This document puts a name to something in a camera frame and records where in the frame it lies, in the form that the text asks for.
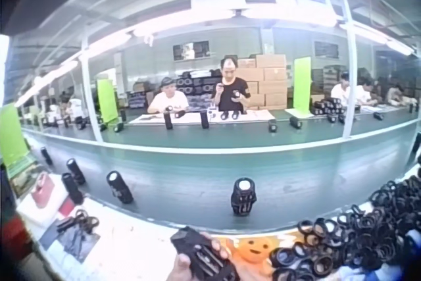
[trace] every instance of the flashlight lens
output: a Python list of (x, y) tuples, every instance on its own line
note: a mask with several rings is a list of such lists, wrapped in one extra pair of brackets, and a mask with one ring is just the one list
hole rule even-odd
[(241, 190), (249, 190), (251, 185), (250, 185), (250, 182), (248, 182), (247, 180), (242, 180), (239, 182), (238, 187)]

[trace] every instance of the window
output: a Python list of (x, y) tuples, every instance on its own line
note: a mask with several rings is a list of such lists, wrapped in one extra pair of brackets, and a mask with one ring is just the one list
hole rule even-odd
[(324, 59), (339, 59), (339, 45), (315, 41), (314, 56)]
[(190, 42), (181, 45), (174, 45), (172, 52), (175, 61), (186, 61), (189, 59), (200, 59), (209, 57), (209, 41)]

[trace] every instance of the pile of rubber rings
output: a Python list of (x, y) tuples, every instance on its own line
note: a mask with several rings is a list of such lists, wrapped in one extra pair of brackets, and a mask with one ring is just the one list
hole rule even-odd
[(384, 263), (403, 265), (415, 255), (411, 230), (421, 232), (421, 179), (389, 181), (369, 198), (372, 212), (353, 205), (337, 220), (301, 221), (304, 242), (270, 254), (273, 280), (317, 280), (338, 268), (378, 270)]

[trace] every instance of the hand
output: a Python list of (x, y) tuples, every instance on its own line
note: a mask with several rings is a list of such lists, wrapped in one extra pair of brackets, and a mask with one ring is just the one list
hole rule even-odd
[(216, 85), (216, 93), (220, 95), (222, 92), (224, 92), (224, 84), (219, 83)]
[(238, 98), (231, 98), (232, 102), (241, 102), (241, 100), (244, 100), (245, 97), (243, 94), (240, 94)]
[[(221, 247), (220, 242), (216, 239), (212, 239), (212, 237), (206, 233), (201, 233), (204, 237), (210, 239), (212, 241), (212, 248), (215, 251), (219, 252), (219, 255), (223, 259), (228, 259), (228, 252)], [(174, 268), (170, 272), (170, 275), (166, 279), (166, 281), (198, 281), (196, 278), (193, 277), (190, 271), (190, 258), (183, 253), (176, 256), (176, 260), (174, 262)]]

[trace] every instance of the plush toy face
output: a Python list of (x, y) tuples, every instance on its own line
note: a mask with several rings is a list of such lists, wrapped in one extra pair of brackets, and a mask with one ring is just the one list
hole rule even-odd
[(237, 251), (249, 263), (261, 263), (274, 248), (276, 244), (270, 238), (241, 238)]

